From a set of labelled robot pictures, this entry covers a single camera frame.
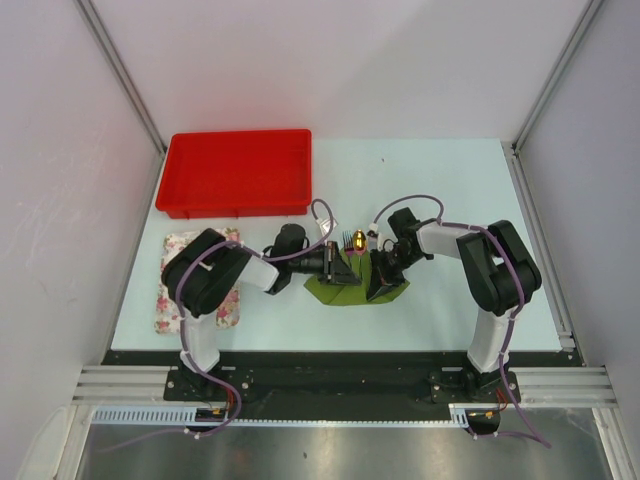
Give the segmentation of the green paper napkin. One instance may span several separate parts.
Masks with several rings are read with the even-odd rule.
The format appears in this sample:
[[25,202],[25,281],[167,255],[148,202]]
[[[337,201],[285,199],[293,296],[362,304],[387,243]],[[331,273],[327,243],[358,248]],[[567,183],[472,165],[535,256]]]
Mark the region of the green paper napkin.
[[304,288],[320,303],[327,306],[334,307],[346,307],[346,306],[364,306],[364,305],[378,305],[393,302],[399,296],[401,296],[409,287],[410,282],[405,278],[405,288],[402,293],[399,293],[393,300],[383,299],[382,301],[368,301],[366,299],[366,293],[369,286],[370,279],[370,253],[374,250],[368,251],[362,258],[362,268],[358,267],[358,258],[353,258],[353,265],[360,274],[361,285],[360,286],[330,286],[320,283],[318,279],[312,275],[304,283]]

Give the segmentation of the iridescent rainbow fork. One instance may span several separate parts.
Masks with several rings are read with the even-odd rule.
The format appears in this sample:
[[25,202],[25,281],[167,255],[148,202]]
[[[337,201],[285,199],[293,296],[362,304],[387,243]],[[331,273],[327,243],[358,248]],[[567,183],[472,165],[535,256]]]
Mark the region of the iridescent rainbow fork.
[[348,259],[355,254],[353,233],[351,231],[342,232],[343,251]]

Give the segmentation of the iridescent rainbow spoon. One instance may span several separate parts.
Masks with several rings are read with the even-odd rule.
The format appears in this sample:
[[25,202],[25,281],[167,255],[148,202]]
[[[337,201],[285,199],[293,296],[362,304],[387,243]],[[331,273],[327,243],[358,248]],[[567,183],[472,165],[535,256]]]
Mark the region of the iridescent rainbow spoon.
[[362,258],[368,251],[367,236],[361,230],[356,230],[352,235],[353,256],[358,258],[358,267],[362,268]]

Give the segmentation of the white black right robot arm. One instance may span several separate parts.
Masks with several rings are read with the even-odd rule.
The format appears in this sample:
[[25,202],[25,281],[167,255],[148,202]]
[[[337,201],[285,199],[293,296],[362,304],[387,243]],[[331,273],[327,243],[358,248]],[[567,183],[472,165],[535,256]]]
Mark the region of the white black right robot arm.
[[486,227],[420,221],[405,207],[391,214],[388,224],[396,240],[391,248],[379,243],[370,251],[366,299],[372,302],[401,289],[406,283],[404,271],[422,259],[445,256],[460,261],[478,306],[467,350],[471,370],[461,376],[461,388],[473,401],[486,400],[497,389],[493,372],[508,363],[515,319],[542,286],[532,255],[507,220]]

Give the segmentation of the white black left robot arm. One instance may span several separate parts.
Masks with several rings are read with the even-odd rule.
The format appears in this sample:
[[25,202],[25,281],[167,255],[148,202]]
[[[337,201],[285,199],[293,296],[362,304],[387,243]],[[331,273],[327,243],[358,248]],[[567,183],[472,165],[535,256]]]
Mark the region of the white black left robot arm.
[[161,281],[180,318],[180,359],[190,369],[186,387],[197,398],[214,397],[221,376],[216,326],[206,317],[216,312],[240,283],[276,295],[294,274],[305,274],[329,286],[359,286],[360,277],[343,260],[337,243],[308,243],[298,224],[281,227],[274,244],[256,253],[221,233],[206,229],[168,262]]

